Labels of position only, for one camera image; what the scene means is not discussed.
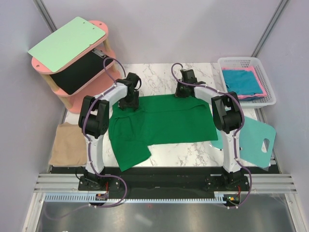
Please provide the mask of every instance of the pink cloth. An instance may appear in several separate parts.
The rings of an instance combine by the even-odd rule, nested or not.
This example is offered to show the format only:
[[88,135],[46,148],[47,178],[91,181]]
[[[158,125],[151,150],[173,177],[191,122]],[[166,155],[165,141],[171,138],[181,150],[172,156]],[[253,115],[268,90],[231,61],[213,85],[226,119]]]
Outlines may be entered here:
[[231,68],[222,68],[222,70],[245,70],[245,71],[253,72],[253,74],[256,78],[256,81],[258,82],[263,93],[257,93],[257,94],[254,94],[254,95],[238,95],[238,99],[245,99],[245,98],[252,98],[252,97],[266,97],[267,96],[267,93],[266,93],[264,87],[262,86],[260,79],[257,77],[257,74],[256,74],[253,66],[249,66],[248,68],[232,68],[232,69]]

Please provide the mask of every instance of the marble table surface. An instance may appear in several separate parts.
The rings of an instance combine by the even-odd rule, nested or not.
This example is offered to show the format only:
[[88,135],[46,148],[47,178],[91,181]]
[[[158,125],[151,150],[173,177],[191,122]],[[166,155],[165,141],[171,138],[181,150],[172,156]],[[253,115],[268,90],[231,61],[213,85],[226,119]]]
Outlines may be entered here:
[[[171,75],[172,64],[127,64],[124,65],[126,73],[136,73],[142,80],[140,96],[173,94],[177,82]],[[219,65],[217,63],[184,63],[185,69],[193,69],[198,81],[204,81],[210,87],[223,90],[220,78]],[[175,66],[175,74],[181,78],[180,66]],[[257,119],[254,109],[244,109],[247,117]],[[68,112],[65,122],[78,124],[78,114]],[[152,145],[148,147],[151,157],[136,165],[137,167],[211,167],[222,166],[223,151],[212,147],[211,143],[181,143]],[[103,160],[105,166],[118,166],[115,155],[112,151],[108,133],[103,139]],[[253,166],[249,162],[241,161],[245,166]]]

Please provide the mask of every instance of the tan cloth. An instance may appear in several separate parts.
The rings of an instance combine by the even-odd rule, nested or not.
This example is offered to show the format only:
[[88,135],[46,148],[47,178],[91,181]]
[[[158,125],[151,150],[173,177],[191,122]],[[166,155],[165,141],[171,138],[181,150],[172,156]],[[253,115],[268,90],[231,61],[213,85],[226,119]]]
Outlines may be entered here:
[[57,127],[49,164],[53,166],[80,166],[87,162],[86,141],[82,129],[68,122]]

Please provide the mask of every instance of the folded cloth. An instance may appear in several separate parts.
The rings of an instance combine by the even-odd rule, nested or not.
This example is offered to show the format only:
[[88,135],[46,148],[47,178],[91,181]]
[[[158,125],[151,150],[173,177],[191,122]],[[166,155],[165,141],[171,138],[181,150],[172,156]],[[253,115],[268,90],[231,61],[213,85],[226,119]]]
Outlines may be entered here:
[[[223,67],[222,70],[231,70],[231,69]],[[260,98],[263,98],[263,97],[267,96],[267,93],[266,93],[266,91],[265,91],[265,89],[264,89],[260,79],[258,78],[258,76],[257,76],[253,66],[249,66],[247,68],[233,68],[232,70],[251,71],[254,74],[255,79],[256,79],[257,83],[259,84],[259,87],[261,88],[261,90],[263,92],[263,93],[256,93],[254,95],[238,95],[238,99],[244,100],[244,101],[253,101],[253,100],[260,99]]]
[[218,139],[209,105],[174,95],[140,97],[136,111],[121,110],[115,104],[109,138],[121,171],[148,159],[149,145]]
[[263,93],[255,79],[253,72],[245,70],[222,70],[228,91],[237,95],[251,95]]
[[86,141],[82,129],[70,123],[60,124],[49,164],[53,166],[81,166],[87,162]]

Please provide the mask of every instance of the green cloth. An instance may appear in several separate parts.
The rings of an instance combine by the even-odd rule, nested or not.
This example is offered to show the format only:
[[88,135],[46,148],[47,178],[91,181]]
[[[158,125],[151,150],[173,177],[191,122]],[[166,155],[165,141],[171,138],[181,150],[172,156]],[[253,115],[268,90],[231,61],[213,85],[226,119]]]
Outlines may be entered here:
[[208,103],[174,95],[140,97],[136,111],[115,104],[109,137],[121,171],[148,159],[150,145],[218,140]]

